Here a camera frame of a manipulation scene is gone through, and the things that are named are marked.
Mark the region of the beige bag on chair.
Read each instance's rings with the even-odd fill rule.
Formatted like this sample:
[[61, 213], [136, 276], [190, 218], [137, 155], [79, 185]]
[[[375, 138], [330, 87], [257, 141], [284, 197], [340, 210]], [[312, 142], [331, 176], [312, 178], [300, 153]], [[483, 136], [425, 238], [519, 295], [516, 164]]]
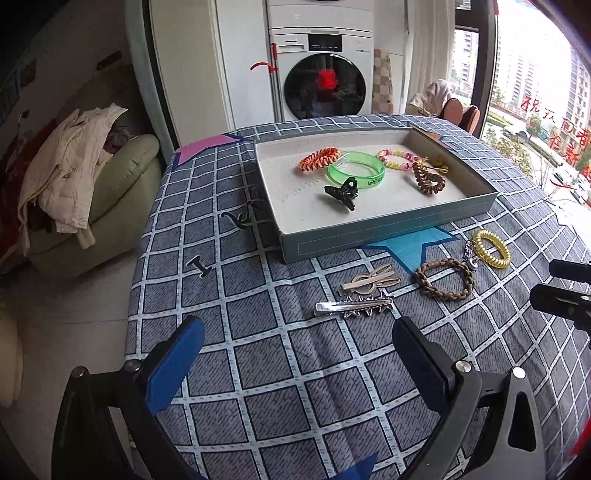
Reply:
[[406, 114], [437, 117], [451, 98], [452, 92], [448, 82], [438, 79], [408, 101]]

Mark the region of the silver rhinestone hair clip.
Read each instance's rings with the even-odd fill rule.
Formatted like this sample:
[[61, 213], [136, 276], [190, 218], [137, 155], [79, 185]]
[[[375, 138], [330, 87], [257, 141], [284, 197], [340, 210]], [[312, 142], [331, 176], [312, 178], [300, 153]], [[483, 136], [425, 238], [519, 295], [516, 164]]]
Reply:
[[391, 297], [370, 297], [366, 299], [346, 298], [346, 300], [335, 302], [318, 302], [314, 307], [315, 316], [342, 315], [342, 318], [359, 317], [366, 315], [370, 317], [375, 311], [383, 313], [386, 310], [393, 310], [394, 302]]

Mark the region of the beige bow hair clip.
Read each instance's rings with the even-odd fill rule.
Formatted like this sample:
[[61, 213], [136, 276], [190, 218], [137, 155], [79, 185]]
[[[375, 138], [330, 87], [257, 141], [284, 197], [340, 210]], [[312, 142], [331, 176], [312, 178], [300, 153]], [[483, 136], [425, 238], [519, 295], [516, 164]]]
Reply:
[[369, 273], [359, 274], [349, 282], [342, 283], [339, 295], [353, 293], [360, 296], [370, 296], [380, 288], [390, 288], [401, 283], [390, 264], [379, 266]]

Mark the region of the cream white jacket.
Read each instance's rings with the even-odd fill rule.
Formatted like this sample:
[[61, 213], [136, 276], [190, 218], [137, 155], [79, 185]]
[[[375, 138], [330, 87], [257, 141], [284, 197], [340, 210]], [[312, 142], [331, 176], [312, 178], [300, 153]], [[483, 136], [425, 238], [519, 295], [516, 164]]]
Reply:
[[30, 249], [28, 205], [38, 205], [60, 234], [74, 234], [80, 246], [95, 244], [89, 215], [95, 182], [111, 158], [104, 151], [111, 127], [127, 109], [115, 103], [74, 110], [49, 135], [29, 164], [21, 186], [17, 216], [22, 250]]

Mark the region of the brown chair far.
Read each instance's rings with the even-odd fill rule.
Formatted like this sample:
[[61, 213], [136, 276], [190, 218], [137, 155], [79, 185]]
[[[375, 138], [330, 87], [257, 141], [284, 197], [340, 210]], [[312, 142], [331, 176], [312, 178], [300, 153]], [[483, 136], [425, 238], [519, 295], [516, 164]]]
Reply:
[[464, 114], [462, 103], [457, 98], [450, 98], [444, 105], [439, 117], [459, 125]]

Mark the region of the teal white tray box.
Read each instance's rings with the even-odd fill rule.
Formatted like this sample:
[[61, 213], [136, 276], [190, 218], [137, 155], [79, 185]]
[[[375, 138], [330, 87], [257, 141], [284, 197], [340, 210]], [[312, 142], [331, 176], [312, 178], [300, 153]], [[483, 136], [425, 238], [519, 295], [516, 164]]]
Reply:
[[[374, 155], [384, 148], [408, 151], [448, 167], [442, 192], [420, 191], [412, 172], [388, 171], [376, 186], [358, 184], [349, 210], [327, 193], [324, 170], [301, 171], [304, 156], [322, 147]], [[440, 226], [490, 210], [498, 192], [454, 153], [443, 138], [419, 128], [321, 132], [256, 144], [264, 196], [287, 263], [320, 257]]]

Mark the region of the silver ring charm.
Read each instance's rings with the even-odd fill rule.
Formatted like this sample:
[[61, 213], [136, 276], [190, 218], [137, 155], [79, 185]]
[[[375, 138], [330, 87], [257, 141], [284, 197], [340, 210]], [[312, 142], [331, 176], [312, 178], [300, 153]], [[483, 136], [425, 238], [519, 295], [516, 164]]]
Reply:
[[470, 270], [476, 271], [479, 267], [479, 261], [473, 242], [468, 240], [464, 247], [463, 262]]

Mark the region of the white cabinet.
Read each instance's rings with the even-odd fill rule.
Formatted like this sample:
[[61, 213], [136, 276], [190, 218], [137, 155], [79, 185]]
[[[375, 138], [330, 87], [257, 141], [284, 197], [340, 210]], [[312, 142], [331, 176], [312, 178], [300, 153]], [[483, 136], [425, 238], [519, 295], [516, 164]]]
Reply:
[[266, 1], [150, 1], [148, 10], [180, 146], [276, 120]]

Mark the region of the red handled mop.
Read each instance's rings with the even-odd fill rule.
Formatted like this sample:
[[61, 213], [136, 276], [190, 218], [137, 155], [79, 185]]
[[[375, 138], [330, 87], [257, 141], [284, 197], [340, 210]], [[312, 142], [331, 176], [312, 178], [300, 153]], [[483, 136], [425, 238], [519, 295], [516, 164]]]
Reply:
[[270, 42], [270, 60], [253, 63], [249, 70], [265, 67], [270, 76], [271, 101], [273, 102], [274, 121], [283, 121], [283, 105], [280, 99], [280, 68], [279, 54], [277, 54], [276, 42]]

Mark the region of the green translucent bangle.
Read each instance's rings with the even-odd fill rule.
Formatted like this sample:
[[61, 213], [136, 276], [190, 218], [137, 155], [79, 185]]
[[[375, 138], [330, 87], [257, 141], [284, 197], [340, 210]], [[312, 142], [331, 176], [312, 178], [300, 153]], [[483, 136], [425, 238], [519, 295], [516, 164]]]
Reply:
[[359, 189], [377, 187], [386, 175], [386, 167], [375, 155], [359, 151], [342, 151], [339, 160], [328, 166], [327, 177], [341, 185], [349, 177]]

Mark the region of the brown chair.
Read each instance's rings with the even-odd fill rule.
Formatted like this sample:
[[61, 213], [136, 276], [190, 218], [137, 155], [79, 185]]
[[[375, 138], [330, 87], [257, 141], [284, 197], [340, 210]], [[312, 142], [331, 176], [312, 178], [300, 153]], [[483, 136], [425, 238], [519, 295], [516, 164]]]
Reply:
[[473, 135], [480, 120], [480, 110], [475, 105], [470, 105], [463, 113], [459, 127]]
[[464, 114], [462, 103], [457, 98], [450, 98], [444, 105], [439, 117], [459, 125]]

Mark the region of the grey checked star tablecloth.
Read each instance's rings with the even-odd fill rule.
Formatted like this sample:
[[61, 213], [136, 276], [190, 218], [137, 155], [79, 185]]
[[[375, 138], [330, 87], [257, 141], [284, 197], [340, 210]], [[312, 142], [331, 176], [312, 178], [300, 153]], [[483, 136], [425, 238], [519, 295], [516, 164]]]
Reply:
[[[367, 127], [416, 126], [498, 190], [491, 209], [385, 250], [353, 248], [283, 262], [263, 201], [254, 146]], [[529, 293], [554, 259], [588, 262], [590, 246], [524, 173], [446, 122], [353, 116], [242, 129], [240, 142], [168, 167], [141, 238], [126, 355], [145, 356], [187, 316], [204, 347], [159, 421], [209, 479], [324, 479], [367, 457], [374, 477], [409, 467], [438, 422], [392, 343], [410, 317], [455, 360], [487, 372], [521, 367], [541, 422], [543, 475], [557, 477], [590, 416], [586, 333], [537, 312]], [[468, 240], [480, 259], [463, 262]], [[370, 296], [342, 283], [390, 264], [401, 283]], [[318, 302], [391, 297], [370, 317], [315, 316]]]

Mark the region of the black claw hair clip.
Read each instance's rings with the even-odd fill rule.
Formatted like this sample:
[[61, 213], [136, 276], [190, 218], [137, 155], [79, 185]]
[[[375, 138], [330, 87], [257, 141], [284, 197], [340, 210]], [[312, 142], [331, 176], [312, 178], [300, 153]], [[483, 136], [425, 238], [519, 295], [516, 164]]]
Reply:
[[358, 181], [355, 177], [346, 178], [341, 186], [325, 186], [325, 194], [339, 201], [349, 211], [356, 209], [355, 199], [359, 195]]

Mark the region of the brown chair near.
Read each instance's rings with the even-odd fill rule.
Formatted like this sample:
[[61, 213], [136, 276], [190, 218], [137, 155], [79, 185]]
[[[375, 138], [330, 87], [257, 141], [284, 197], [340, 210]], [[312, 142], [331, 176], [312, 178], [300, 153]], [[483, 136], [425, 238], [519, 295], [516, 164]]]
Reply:
[[480, 120], [480, 110], [475, 105], [470, 105], [463, 113], [459, 127], [473, 135]]

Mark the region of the checkered hanging towel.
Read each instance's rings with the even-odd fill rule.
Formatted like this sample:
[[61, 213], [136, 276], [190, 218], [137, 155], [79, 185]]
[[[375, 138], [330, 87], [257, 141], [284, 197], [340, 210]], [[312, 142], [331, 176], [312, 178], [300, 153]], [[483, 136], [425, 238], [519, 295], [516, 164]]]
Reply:
[[373, 75], [372, 112], [391, 115], [394, 113], [392, 64], [390, 54], [383, 49], [374, 50]]

